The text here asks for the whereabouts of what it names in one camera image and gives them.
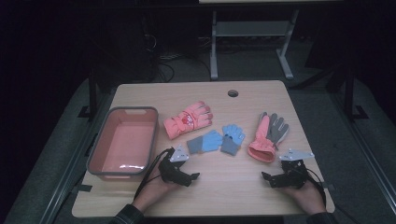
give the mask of pink glove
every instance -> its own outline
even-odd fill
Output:
[[[273,114],[270,119],[266,112],[262,113],[256,139],[248,145],[247,153],[259,161],[274,161],[276,144],[283,141],[288,131],[289,124],[285,124],[283,118]]]
[[[205,102],[199,101],[189,105],[176,117],[163,122],[169,138],[172,140],[183,133],[207,127],[212,124],[213,114]]]

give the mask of table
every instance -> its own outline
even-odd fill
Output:
[[[229,91],[237,91],[230,97]],[[163,121],[178,114],[187,105],[205,101],[214,114],[209,127],[186,133],[169,140]],[[282,174],[280,161],[264,163],[251,158],[247,146],[254,140],[261,112],[277,113],[290,125],[277,156],[289,148],[311,151],[304,130],[294,110],[288,92],[280,81],[231,81],[195,83],[156,83],[120,85],[111,107],[154,106],[159,111],[160,129],[155,147],[156,155],[169,147],[182,145],[186,141],[211,130],[222,133],[221,127],[234,123],[246,134],[245,141],[235,157],[219,150],[191,155],[180,170],[201,173],[188,188],[171,192],[154,204],[146,217],[217,217],[217,216],[284,216],[301,214],[300,208],[288,196],[271,189],[262,178],[261,171],[270,175]],[[307,168],[323,177],[315,159],[304,160]],[[104,181],[85,174],[82,184],[92,186],[91,191],[80,191],[72,213],[75,217],[112,217],[121,208],[131,203],[142,176],[130,180]],[[334,210],[329,191],[327,208]]]

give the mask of sleeve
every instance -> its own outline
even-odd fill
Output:
[[[306,220],[307,224],[338,224],[331,213],[317,213]]]
[[[131,204],[126,204],[116,216],[114,216],[109,224],[137,224],[140,223],[145,217]]]

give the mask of table leg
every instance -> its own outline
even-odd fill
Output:
[[[210,80],[218,79],[218,58],[216,57],[216,11],[213,11],[212,50],[210,51]]]
[[[282,66],[283,73],[285,74],[285,77],[287,79],[293,79],[293,73],[291,72],[290,67],[289,67],[289,63],[286,60],[286,50],[288,49],[289,42],[290,42],[290,39],[291,39],[291,35],[293,34],[294,25],[295,25],[295,23],[297,21],[298,13],[299,13],[298,9],[293,11],[293,14],[291,16],[288,28],[286,30],[285,43],[283,44],[282,49],[277,49],[276,50],[277,58],[280,61],[280,65]]]

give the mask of hand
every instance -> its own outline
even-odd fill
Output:
[[[175,183],[165,183],[161,179],[161,173],[157,166],[153,169],[150,180],[140,191],[139,195],[134,199],[132,205],[139,209],[142,213],[146,211],[152,204],[158,202],[168,192],[178,189],[180,185]]]
[[[278,190],[288,194],[309,216],[327,212],[319,191],[310,181],[306,181],[300,189],[281,188]]]

